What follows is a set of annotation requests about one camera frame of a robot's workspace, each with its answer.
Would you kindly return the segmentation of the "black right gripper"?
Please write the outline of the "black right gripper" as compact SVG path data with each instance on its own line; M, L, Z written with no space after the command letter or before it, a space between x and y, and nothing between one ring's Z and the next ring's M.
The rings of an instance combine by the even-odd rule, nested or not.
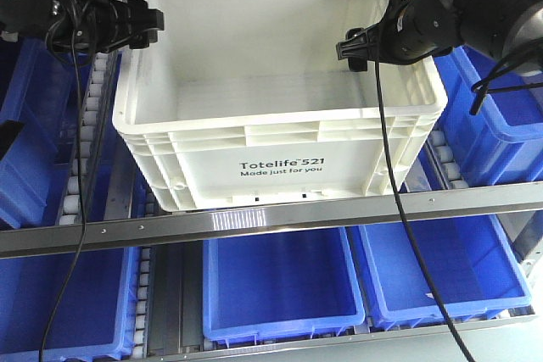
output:
M459 46L457 25L452 0L407 0L387 11L378 28L349 29L336 53L348 59L350 71L367 71L367 60L414 64Z

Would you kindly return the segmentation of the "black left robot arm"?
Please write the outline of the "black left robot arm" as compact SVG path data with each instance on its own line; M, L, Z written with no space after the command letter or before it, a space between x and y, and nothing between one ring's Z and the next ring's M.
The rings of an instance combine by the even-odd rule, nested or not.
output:
M41 39L52 53L111 53L157 42L164 15L144 0L1 0L1 38Z

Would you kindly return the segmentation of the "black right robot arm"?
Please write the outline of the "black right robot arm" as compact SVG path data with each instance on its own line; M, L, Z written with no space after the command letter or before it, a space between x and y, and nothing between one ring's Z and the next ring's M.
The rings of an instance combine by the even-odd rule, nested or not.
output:
M381 20L349 30L336 46L350 70L375 64L410 65L468 46L495 61L475 82L470 113L494 90L493 80L511 72L542 71L542 0L389 0Z

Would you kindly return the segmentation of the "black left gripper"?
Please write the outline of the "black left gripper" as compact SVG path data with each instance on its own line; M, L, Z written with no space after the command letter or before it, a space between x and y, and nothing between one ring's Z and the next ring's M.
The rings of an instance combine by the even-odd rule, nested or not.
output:
M145 0L53 0L58 12L46 30L46 47L52 53L111 53L127 45L144 49L158 41L165 28L162 11Z

